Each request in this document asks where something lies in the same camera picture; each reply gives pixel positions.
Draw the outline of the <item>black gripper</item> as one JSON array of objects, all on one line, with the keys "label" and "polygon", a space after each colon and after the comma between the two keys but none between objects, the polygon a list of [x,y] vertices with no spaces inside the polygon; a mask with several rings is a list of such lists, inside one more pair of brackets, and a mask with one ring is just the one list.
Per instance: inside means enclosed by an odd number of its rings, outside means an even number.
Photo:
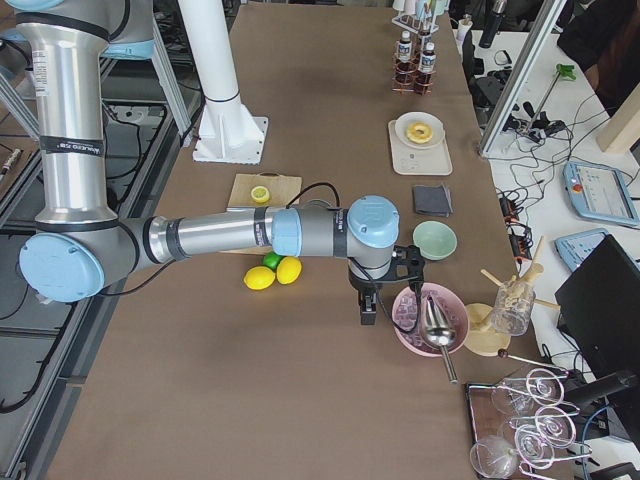
[{"label": "black gripper", "polygon": [[424,284],[425,259],[415,245],[394,246],[380,266],[365,266],[354,257],[349,257],[349,280],[358,291],[360,323],[371,326],[376,323],[377,304],[382,304],[380,293],[385,284],[406,282],[421,302]]}]

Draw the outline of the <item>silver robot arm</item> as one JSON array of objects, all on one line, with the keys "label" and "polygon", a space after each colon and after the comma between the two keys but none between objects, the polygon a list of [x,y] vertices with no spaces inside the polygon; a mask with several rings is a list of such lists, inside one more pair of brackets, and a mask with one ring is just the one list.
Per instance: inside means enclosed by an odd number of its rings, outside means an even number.
[{"label": "silver robot arm", "polygon": [[31,47],[45,206],[19,263],[40,294],[73,302],[129,274],[198,254],[270,247],[289,256],[345,258],[361,321],[375,321],[380,290],[406,281],[414,293],[424,262],[397,244],[399,214],[368,195],[349,208],[318,203],[256,207],[167,219],[120,219],[106,195],[102,56],[149,58],[154,50],[148,1],[17,1],[16,26]]}]

